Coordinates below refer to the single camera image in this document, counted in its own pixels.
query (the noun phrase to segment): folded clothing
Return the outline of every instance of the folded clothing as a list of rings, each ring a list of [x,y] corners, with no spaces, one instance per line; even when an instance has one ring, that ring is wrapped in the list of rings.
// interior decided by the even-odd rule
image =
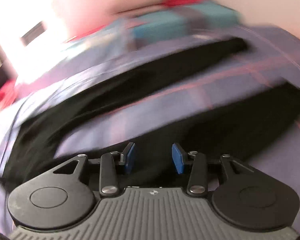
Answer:
[[[26,120],[3,177],[25,182],[40,164],[53,158],[63,137],[84,122],[146,97],[247,48],[243,39],[231,38],[171,54],[98,83]]]
[[[285,82],[116,145],[82,153],[89,158],[100,158],[107,152],[122,151],[129,142],[134,142],[138,152],[134,168],[129,176],[120,177],[120,188],[131,185],[178,187],[180,183],[187,183],[188,178],[177,175],[171,156],[173,143],[179,142],[186,152],[204,152],[209,160],[219,159],[221,154],[227,153],[244,161],[269,147],[291,127],[299,114],[300,89]],[[32,177],[77,154],[57,159],[43,156],[40,165],[32,166]]]
[[[164,0],[116,0],[110,7],[109,12],[111,14],[116,14],[151,5],[162,4],[163,2]]]

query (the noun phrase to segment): ribbed rubber surface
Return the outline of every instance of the ribbed rubber surface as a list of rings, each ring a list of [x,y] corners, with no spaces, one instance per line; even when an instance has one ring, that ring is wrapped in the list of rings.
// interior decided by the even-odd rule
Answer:
[[[103,199],[77,227],[56,233],[16,229],[11,240],[294,240],[291,228],[253,233],[220,220],[205,199],[191,198],[181,188],[127,188]]]

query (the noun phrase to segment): metal screw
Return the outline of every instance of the metal screw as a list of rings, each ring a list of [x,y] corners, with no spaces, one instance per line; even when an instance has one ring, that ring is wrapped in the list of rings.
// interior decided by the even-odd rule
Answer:
[[[105,186],[101,189],[101,191],[104,194],[113,194],[113,193],[116,193],[118,191],[118,188],[116,186]]]
[[[203,193],[205,192],[205,190],[206,190],[205,187],[199,185],[194,185],[190,188],[190,192],[195,194]]]
[[[190,151],[190,152],[188,153],[190,159],[193,159],[193,160],[194,160],[194,158],[196,157],[197,153],[198,153],[197,151]]]

